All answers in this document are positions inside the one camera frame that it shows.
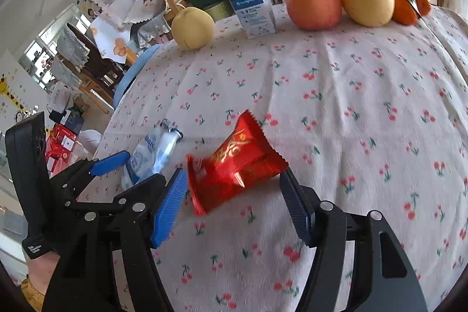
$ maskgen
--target blue gripper pad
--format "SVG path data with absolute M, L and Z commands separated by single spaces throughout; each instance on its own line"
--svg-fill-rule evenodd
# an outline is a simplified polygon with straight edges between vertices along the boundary
M 166 187 L 169 187 L 164 200 L 154 214 L 154 229 L 151 242 L 158 248 L 172 230 L 177 213 L 187 192 L 187 173 L 178 168 Z
M 314 210 L 308 205 L 307 200 L 303 200 L 303 192 L 299 190 L 300 185 L 292 173 L 288 167 L 280 174 L 279 188 L 299 239 L 308 247 L 315 247 L 312 236 L 312 223 L 315 221 L 311 221 L 314 218 Z
M 127 151 L 120 151 L 106 159 L 99 160 L 90 170 L 93 176 L 103 176 L 117 168 L 122 167 L 130 159 L 130 154 Z

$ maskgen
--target yellow sleeve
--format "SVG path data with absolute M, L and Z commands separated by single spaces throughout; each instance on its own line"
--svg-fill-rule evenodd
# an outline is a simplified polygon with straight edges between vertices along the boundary
M 41 312 L 42 304 L 44 304 L 44 295 L 33 287 L 29 278 L 24 279 L 21 283 L 21 291 L 27 302 L 31 304 L 36 312 Z

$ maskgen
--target red apple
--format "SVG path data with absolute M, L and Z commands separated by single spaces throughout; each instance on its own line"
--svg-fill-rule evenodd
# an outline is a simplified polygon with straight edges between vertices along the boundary
M 341 0 L 287 0 L 292 22 L 306 31 L 326 30 L 341 20 Z

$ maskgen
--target white tablecloth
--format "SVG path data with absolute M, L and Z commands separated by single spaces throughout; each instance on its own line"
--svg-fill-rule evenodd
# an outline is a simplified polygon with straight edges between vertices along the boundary
M 97 157 L 133 152 L 169 118 L 184 133 L 164 170 L 169 178 L 187 153 L 211 154 L 250 109 L 301 184 L 346 212 L 384 214 L 433 310 L 467 255 L 466 24 L 435 8 L 419 26 L 365 28 L 345 18 L 309 33 L 284 7 L 275 14 L 275 35 L 247 40 L 232 17 L 216 24 L 211 46 L 165 44 L 123 97 Z M 82 199 L 111 201 L 120 178 L 117 171 L 94 180 Z M 313 256 L 278 179 L 203 218 L 188 197 L 154 252 L 175 311 L 294 311 Z M 122 306 L 132 310 L 119 258 L 116 267 Z M 351 273 L 347 250 L 337 309 Z

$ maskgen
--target red snack package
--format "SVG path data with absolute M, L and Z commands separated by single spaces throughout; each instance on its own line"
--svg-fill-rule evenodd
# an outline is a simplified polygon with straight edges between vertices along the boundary
M 187 156 L 189 188 L 197 215 L 204 215 L 245 188 L 278 175 L 288 166 L 247 110 L 234 132 L 208 158 Z

